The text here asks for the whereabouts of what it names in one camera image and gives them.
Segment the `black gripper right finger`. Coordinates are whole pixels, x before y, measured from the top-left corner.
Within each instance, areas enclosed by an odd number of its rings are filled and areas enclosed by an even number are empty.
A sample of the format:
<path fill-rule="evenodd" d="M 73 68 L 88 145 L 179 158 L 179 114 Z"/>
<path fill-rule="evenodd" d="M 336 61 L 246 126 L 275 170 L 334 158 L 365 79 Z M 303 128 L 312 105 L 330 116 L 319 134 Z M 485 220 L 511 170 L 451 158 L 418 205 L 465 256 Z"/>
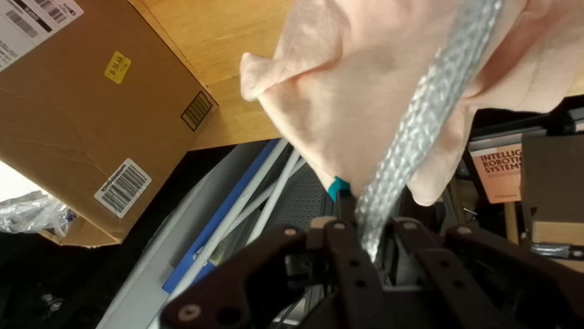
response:
<path fill-rule="evenodd" d="M 389 225 L 390 282 L 412 276 L 454 329 L 584 329 L 584 276 L 473 225 L 443 236 L 412 218 Z"/>

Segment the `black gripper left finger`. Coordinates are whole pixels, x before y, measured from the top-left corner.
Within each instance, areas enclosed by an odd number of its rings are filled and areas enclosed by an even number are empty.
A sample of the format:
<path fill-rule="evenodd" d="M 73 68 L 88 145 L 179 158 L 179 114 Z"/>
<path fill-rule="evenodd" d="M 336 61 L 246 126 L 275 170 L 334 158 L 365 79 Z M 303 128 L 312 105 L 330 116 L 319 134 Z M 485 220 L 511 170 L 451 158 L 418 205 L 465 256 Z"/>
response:
<path fill-rule="evenodd" d="M 354 205 L 347 189 L 338 190 L 334 216 L 310 231 L 314 276 L 325 296 L 308 313 L 308 329 L 390 329 L 394 324 L 378 273 L 358 242 Z"/>

